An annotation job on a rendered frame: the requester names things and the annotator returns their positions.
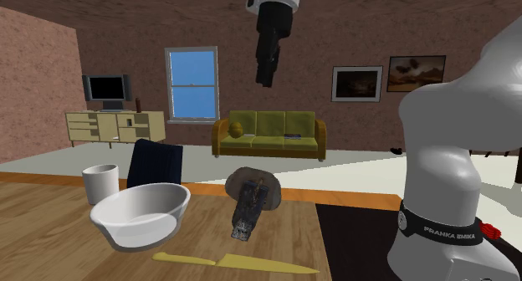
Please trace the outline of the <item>white-framed window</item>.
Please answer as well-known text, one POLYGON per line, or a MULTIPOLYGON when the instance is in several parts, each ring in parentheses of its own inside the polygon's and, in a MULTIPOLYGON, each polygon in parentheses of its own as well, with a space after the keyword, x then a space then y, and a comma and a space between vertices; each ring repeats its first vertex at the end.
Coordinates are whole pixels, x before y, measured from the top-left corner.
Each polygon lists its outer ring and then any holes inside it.
POLYGON ((169 124, 213 124, 220 119, 218 48, 165 48, 169 124))

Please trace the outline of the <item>green sofa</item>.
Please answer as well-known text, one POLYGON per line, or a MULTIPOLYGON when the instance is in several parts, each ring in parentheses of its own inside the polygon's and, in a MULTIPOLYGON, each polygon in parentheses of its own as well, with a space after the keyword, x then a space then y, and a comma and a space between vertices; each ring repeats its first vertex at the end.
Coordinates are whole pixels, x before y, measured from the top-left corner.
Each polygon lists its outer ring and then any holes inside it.
POLYGON ((212 127, 212 154, 323 161, 326 140, 325 122, 313 111, 232 110, 212 127))

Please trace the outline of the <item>round grey-brown board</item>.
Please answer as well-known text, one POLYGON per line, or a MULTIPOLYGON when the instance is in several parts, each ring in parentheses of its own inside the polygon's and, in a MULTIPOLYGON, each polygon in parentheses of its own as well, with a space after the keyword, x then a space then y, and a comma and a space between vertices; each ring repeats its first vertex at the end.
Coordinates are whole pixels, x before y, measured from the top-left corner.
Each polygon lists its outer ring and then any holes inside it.
POLYGON ((255 169, 249 166, 238 168, 231 174, 225 183, 225 192, 234 200, 239 200, 239 195, 244 182, 252 182, 253 188, 259 190, 262 186, 268 188, 262 209, 264 211, 275 210, 282 201, 281 185, 278 178, 268 171, 255 169))

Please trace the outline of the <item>black television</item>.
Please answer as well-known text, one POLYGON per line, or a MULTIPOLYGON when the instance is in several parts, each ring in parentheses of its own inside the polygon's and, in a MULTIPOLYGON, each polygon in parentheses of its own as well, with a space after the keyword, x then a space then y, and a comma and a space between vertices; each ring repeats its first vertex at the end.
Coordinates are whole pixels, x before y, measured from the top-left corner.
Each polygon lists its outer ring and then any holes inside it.
POLYGON ((83 75, 86 101, 101 101, 103 112, 125 111, 123 102, 132 101, 128 74, 83 75))

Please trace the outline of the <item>dark blue chair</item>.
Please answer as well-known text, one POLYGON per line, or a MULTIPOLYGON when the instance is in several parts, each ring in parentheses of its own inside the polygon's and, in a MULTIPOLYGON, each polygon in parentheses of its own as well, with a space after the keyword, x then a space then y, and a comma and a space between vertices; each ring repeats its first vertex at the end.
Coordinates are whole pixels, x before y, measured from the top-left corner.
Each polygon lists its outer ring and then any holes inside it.
POLYGON ((126 187, 149 183, 182 183, 183 146, 139 139, 133 149, 126 187))

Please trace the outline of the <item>dark grey oblong gadget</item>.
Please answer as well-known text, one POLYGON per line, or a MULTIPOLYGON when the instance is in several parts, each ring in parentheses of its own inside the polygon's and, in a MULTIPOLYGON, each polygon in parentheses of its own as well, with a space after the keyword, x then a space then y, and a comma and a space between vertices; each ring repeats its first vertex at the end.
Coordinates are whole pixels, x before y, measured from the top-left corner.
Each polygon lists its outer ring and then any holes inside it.
POLYGON ((269 188, 259 183, 245 181, 240 189, 237 206, 235 208, 231 237, 247 242, 254 230, 269 188))

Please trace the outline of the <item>beige sideboard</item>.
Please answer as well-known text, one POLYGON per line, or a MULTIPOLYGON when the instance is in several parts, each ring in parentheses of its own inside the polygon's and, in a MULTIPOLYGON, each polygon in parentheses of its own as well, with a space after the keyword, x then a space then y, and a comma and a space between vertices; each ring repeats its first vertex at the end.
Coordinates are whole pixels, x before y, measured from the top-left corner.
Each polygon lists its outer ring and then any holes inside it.
POLYGON ((139 139, 164 141, 165 118, 162 111, 102 112, 84 110, 65 113, 69 140, 114 143, 135 143, 139 139))

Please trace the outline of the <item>dark robot stand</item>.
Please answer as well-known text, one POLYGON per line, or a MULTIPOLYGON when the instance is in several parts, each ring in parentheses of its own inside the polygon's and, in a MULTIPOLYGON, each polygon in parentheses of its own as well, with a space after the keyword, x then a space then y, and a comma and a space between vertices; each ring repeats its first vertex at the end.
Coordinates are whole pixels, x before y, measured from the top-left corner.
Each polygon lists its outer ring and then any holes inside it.
POLYGON ((397 212, 316 206, 332 281, 401 281, 387 254, 397 235, 397 212))

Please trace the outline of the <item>white bowl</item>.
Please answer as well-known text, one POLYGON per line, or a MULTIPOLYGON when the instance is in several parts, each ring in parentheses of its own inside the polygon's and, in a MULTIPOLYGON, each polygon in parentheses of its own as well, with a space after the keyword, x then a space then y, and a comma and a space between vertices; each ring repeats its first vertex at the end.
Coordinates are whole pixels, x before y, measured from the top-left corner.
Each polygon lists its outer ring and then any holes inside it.
POLYGON ((145 251, 178 233, 190 199, 189 189, 175 183, 134 186, 97 203, 90 220, 114 250, 145 251))

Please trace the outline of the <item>white cup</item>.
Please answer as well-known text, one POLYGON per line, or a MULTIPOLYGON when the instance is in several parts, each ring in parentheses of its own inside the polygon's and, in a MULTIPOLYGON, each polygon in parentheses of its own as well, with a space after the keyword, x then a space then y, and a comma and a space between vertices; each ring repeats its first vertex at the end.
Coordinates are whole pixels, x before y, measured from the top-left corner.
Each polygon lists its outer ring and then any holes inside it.
POLYGON ((82 170, 84 189, 90 205, 119 191, 119 167, 114 164, 91 166, 82 170))

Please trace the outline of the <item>yellow knife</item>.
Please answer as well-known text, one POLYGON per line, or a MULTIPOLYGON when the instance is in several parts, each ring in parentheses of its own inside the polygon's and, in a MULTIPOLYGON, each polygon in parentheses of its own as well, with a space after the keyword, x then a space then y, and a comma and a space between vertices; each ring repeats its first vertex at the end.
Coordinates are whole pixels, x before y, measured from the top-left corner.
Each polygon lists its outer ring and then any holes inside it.
POLYGON ((317 269, 308 268, 297 264, 284 263, 280 261, 248 257, 231 253, 226 253, 218 261, 205 258, 173 255, 165 252, 154 253, 151 258, 153 260, 162 262, 208 265, 220 268, 239 268, 274 273, 312 274, 319 272, 317 269))

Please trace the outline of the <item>grey-framed dark wall picture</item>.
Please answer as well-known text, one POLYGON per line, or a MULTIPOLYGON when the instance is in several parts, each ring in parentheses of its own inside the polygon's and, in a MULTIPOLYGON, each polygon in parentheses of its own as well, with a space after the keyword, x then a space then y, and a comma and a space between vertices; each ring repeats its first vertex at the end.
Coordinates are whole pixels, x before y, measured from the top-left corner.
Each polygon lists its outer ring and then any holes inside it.
POLYGON ((382 66, 334 66, 332 102, 371 102, 381 100, 382 66))

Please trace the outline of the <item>black-framed brown wall picture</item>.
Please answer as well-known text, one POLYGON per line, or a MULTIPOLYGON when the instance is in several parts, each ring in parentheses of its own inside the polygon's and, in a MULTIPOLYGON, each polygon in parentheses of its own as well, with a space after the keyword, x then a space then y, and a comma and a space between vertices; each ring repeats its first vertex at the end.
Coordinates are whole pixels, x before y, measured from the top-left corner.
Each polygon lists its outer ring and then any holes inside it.
POLYGON ((387 92, 411 92, 427 84, 443 82, 445 55, 391 56, 387 92))

